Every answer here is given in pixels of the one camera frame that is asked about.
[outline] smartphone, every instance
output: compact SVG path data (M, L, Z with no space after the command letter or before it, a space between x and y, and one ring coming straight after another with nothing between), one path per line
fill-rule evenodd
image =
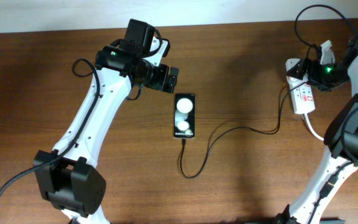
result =
M173 137L194 138L196 98L194 94L178 93L175 95L175 118L173 124Z

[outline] white power strip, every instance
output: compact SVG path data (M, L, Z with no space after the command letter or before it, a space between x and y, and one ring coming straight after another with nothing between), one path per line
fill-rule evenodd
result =
M300 59L297 58L288 59L287 62L285 63L285 68L287 69L287 71L291 69L294 65L296 65L296 63L298 63L299 60ZM287 77L287 82L290 86L290 89L307 81L308 81L307 74L304 75L303 80L299 80L293 77ZM310 85L303 84L302 86L299 86L298 88L294 89L291 92L291 98L292 98L293 110L296 114L307 114L314 111L314 109L316 109L316 107L314 106L314 98L311 92Z

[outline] white power cord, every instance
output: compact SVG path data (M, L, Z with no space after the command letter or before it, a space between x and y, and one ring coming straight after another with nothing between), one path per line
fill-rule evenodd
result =
M306 123L308 124L308 127L309 127L310 132L311 132L314 136L316 136L316 138L318 138L319 140L324 141L324 138L322 138L320 135L318 135L318 134L313 130L313 128L311 127L308 114L306 114L306 113L303 114L303 117L305 118L305 121L306 121Z

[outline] brown table surface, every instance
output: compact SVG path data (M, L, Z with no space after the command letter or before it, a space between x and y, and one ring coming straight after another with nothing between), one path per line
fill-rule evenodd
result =
M353 22L358 28L358 19ZM306 40L330 39L337 57L351 36L339 20L300 24ZM187 141L187 173L200 168L217 127L213 138L239 125L275 127L278 94L287 85L285 62L307 51L293 22L163 27L160 32L172 45L163 63L180 69L175 92L196 94L196 138ZM125 29L0 34L0 186L30 167L38 150L51 151L73 121L91 81L71 74L74 60L94 60L98 50L124 34ZM350 87L314 90L317 109L310 117L317 133L324 134L350 99ZM228 134L216 144L202 175L186 180L177 163L181 141L172 134L173 99L173 94L146 89L139 100L119 108L98 165L107 181L102 205L111 222L274 217L300 196L323 155L323 143L288 100L276 135ZM323 217L358 223L358 171ZM41 199L34 174L14 183L0 200L0 223L67 222Z

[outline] white background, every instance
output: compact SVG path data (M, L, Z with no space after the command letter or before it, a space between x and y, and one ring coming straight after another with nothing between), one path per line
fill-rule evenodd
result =
M0 0L0 32L117 28L131 18L153 26L293 21L311 4L358 17L358 0ZM332 18L327 9L301 17Z

